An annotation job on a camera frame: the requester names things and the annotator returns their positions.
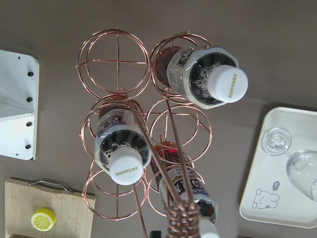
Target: cutting board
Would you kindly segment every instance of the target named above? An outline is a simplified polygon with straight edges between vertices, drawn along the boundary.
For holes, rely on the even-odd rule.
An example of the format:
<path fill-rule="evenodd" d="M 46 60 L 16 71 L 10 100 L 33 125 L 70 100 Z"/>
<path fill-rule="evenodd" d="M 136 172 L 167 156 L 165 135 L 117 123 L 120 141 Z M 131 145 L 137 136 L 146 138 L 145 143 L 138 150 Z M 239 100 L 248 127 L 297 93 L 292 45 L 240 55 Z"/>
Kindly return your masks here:
<path fill-rule="evenodd" d="M 88 195 L 91 206 L 95 197 Z M 34 212 L 47 207 L 56 214 L 56 223 L 47 232 L 36 230 L 31 224 Z M 78 192 L 41 185 L 29 186 L 27 181 L 5 181 L 5 238 L 21 235 L 33 238 L 90 238 L 93 213 Z"/>

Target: half lemon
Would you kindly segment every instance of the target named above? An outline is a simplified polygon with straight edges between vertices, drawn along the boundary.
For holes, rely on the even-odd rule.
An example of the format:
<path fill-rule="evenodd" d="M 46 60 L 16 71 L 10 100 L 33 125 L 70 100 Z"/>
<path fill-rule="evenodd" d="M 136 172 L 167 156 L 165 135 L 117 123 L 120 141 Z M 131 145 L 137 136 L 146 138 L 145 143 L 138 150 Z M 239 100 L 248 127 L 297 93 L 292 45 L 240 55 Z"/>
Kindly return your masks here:
<path fill-rule="evenodd" d="M 31 218 L 33 227 L 39 231 L 50 230 L 56 222 L 55 213 L 49 208 L 40 208 L 36 210 Z"/>

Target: wine glass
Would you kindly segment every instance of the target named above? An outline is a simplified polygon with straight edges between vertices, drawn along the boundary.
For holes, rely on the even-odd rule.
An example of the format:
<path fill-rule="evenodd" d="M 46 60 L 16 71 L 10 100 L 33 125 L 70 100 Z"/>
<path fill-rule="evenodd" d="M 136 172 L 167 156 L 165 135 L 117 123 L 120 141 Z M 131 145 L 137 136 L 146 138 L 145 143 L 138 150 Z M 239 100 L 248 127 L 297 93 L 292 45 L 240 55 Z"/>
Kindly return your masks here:
<path fill-rule="evenodd" d="M 267 131 L 261 140 L 263 150 L 272 156 L 286 154 L 286 172 L 291 183 L 308 198 L 317 202 L 317 151 L 301 150 L 291 154 L 292 137 L 283 128 Z"/>

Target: bottle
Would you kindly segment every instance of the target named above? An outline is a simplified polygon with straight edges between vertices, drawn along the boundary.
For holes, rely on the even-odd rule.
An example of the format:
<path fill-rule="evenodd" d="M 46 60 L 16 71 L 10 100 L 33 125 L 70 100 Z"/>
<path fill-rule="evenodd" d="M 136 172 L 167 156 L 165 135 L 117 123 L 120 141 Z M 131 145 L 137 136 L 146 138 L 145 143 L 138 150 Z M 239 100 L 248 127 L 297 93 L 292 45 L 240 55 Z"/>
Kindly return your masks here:
<path fill-rule="evenodd" d="M 237 59 L 220 47 L 167 47 L 154 68 L 160 82 L 203 109 L 236 102 L 248 88 Z"/>
<path fill-rule="evenodd" d="M 124 95 L 110 97 L 125 98 Z M 129 102 L 121 104 L 126 106 L 113 104 L 99 113 L 95 160 L 117 184 L 130 185 L 141 178 L 152 154 L 128 107 Z"/>
<path fill-rule="evenodd" d="M 162 157 L 164 153 L 164 158 L 166 160 L 179 163 L 176 144 L 173 142 L 166 141 L 163 142 L 162 145 L 168 146 L 169 148 L 163 148 L 159 145 L 155 146 L 155 150 L 157 151 L 158 155 Z M 154 174 L 159 171 L 153 158 L 151 160 L 151 167 Z M 184 178 L 181 168 L 170 168 L 167 170 L 167 173 L 172 183 L 174 184 L 176 190 L 178 191 L 180 197 L 183 200 L 187 200 L 188 197 L 185 189 Z M 203 183 L 198 180 L 198 176 L 196 175 L 196 173 L 193 170 L 188 169 L 188 175 L 192 186 L 194 201 L 200 206 L 199 231 L 201 238 L 219 238 L 218 232 L 214 227 L 214 223 L 216 222 L 218 205 L 206 191 Z M 172 203 L 173 198 L 170 195 L 167 198 L 166 185 L 161 178 L 161 176 L 158 176 L 156 179 L 156 183 L 163 201 L 164 209 L 167 212 L 167 199 L 169 199 L 169 202 Z"/>

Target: white bottle cap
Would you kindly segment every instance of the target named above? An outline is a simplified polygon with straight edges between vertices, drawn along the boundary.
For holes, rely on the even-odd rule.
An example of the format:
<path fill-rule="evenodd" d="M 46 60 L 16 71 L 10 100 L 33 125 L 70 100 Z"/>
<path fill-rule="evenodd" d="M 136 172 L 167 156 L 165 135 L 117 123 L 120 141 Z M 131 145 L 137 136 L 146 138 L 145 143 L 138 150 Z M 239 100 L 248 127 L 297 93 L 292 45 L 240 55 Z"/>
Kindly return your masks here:
<path fill-rule="evenodd" d="M 198 227 L 201 238 L 220 238 L 216 227 L 211 221 L 199 219 Z"/>
<path fill-rule="evenodd" d="M 220 65 L 212 70 L 207 84 L 212 97 L 225 103 L 234 103 L 247 92 L 248 78 L 239 68 Z"/>
<path fill-rule="evenodd" d="M 120 147 L 111 153 L 109 172 L 113 181 L 130 185 L 138 181 L 143 173 L 140 153 L 131 147 Z"/>

